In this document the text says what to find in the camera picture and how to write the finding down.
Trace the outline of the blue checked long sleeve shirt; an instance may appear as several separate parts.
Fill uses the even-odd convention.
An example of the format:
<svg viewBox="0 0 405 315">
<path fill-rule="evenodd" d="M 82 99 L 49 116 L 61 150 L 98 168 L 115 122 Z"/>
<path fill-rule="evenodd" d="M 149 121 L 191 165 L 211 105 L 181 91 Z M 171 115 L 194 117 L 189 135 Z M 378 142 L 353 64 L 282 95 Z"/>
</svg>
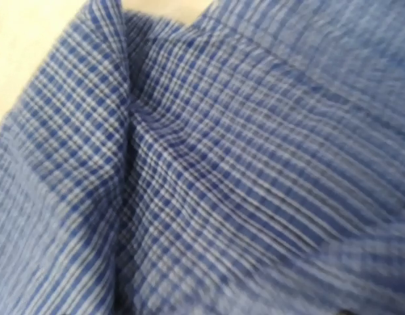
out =
<svg viewBox="0 0 405 315">
<path fill-rule="evenodd" d="M 0 128 L 0 314 L 405 314 L 405 1 L 90 1 Z"/>
</svg>

